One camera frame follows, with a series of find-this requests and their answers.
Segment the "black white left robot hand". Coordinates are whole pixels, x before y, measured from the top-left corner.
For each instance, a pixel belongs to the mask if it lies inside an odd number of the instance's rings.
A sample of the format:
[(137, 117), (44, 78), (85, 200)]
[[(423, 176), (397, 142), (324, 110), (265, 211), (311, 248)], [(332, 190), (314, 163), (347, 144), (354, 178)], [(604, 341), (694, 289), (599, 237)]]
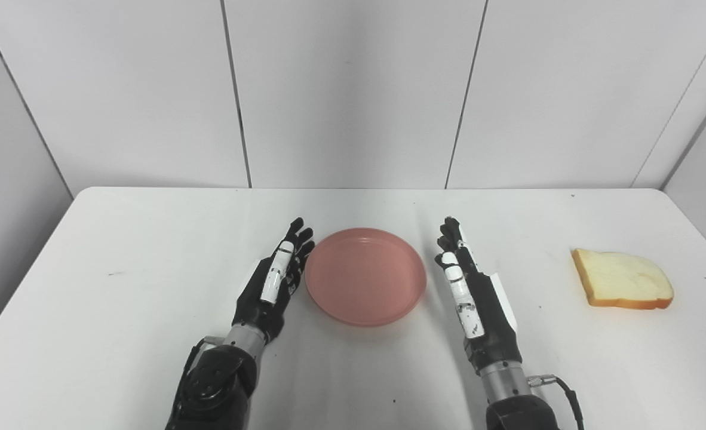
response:
[(258, 330), (268, 345), (284, 329), (284, 313), (298, 288), (315, 242), (298, 217), (271, 255), (261, 259), (237, 300), (232, 325)]

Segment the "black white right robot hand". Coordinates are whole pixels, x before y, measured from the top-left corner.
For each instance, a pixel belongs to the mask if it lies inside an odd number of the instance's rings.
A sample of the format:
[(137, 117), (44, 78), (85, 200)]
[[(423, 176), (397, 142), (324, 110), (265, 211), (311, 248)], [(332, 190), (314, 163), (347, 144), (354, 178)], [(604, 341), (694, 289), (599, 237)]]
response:
[(446, 217), (440, 232), (435, 262), (449, 285), (468, 361), (476, 372), (494, 364), (522, 364), (517, 322), (498, 276), (479, 269), (456, 218)]

